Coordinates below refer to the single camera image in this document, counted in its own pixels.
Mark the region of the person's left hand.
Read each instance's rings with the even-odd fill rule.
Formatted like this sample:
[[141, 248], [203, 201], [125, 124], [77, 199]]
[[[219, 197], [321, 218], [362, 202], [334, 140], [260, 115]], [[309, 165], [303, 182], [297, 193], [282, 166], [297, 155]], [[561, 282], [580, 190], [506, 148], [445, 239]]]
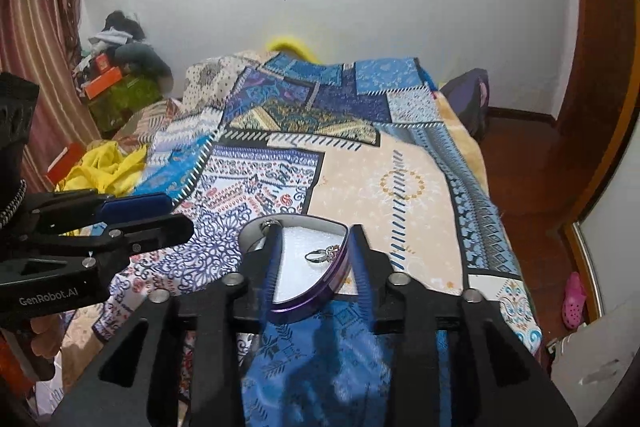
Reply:
[[34, 333], [30, 347], [37, 357], [52, 360], [60, 351], [64, 338], [64, 321], [59, 313], [35, 317], [30, 320], [30, 327]]

